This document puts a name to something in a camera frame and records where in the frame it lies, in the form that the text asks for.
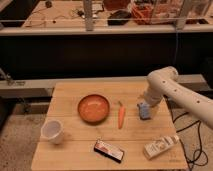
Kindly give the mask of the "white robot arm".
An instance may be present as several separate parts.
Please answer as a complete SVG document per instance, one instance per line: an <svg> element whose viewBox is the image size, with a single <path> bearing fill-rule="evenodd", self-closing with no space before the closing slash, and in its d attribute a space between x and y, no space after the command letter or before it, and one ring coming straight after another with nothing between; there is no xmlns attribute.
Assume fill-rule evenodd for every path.
<svg viewBox="0 0 213 171"><path fill-rule="evenodd" d="M180 85L177 78L178 71L172 66L147 75L148 88L143 93L143 102L138 104L140 118L150 119L150 108L159 104L166 95L213 129L213 100Z"/></svg>

